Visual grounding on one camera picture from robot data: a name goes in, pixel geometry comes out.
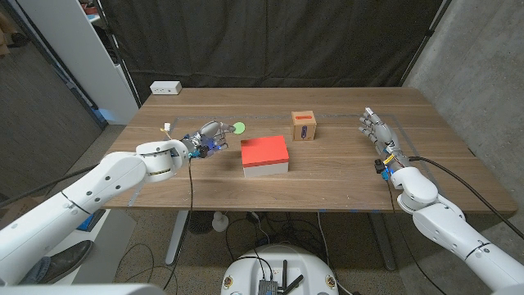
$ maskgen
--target green disc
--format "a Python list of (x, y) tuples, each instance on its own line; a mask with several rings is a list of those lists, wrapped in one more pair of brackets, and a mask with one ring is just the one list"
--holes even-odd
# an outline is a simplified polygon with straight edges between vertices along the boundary
[(233, 124), (233, 127), (235, 127), (235, 131), (233, 131), (235, 134), (242, 134), (246, 130), (246, 126), (242, 122)]

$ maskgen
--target red box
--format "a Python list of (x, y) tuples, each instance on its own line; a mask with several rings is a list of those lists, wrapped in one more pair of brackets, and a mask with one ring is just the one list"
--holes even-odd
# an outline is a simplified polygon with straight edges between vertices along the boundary
[(262, 176), (288, 171), (289, 154), (284, 137), (271, 136), (241, 141), (244, 176)]

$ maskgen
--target white robotic arm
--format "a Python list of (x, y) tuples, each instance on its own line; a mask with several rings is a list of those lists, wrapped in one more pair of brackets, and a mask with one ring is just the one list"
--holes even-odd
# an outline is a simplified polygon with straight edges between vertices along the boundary
[(417, 229), (431, 241), (463, 260), (493, 291), (524, 284), (524, 266), (469, 225), (463, 212), (438, 193), (437, 187), (404, 156), (395, 131), (366, 107), (359, 130), (381, 156), (382, 176), (403, 192), (397, 202), (413, 215)]
[(18, 284), (40, 258), (113, 197), (142, 182), (173, 177), (190, 157), (226, 148), (234, 127), (212, 121), (192, 136), (113, 152), (68, 188), (0, 230), (0, 287)]

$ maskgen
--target table top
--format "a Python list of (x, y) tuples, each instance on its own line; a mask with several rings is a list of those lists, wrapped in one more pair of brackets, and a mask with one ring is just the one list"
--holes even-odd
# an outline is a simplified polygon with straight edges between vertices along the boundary
[[(508, 192), (415, 88), (185, 88), (179, 95), (151, 95), (108, 153), (134, 152), (140, 143), (165, 139), (160, 132), (165, 122), (173, 126), (172, 138), (182, 138), (210, 120), (241, 121), (246, 131), (228, 134), (228, 149), (192, 161), (194, 210), (392, 212), (387, 185), (374, 170), (373, 143), (358, 131), (367, 106), (399, 135), (406, 156), (437, 161), (499, 211), (517, 210)], [(292, 141), (292, 111), (314, 112), (314, 141)], [(286, 139), (289, 172), (244, 178), (240, 141), (273, 135)], [(463, 211), (489, 210), (445, 172), (418, 162), (414, 166), (436, 179), (440, 194)], [(127, 207), (133, 191), (105, 207), (187, 210), (187, 166), (171, 179), (145, 184)], [(396, 197), (400, 191), (393, 193)]]

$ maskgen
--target black curtain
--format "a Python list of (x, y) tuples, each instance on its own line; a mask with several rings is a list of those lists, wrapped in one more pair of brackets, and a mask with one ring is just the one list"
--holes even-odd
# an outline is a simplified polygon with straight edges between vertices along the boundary
[(398, 86), (442, 1), (102, 0), (144, 102), (190, 87)]

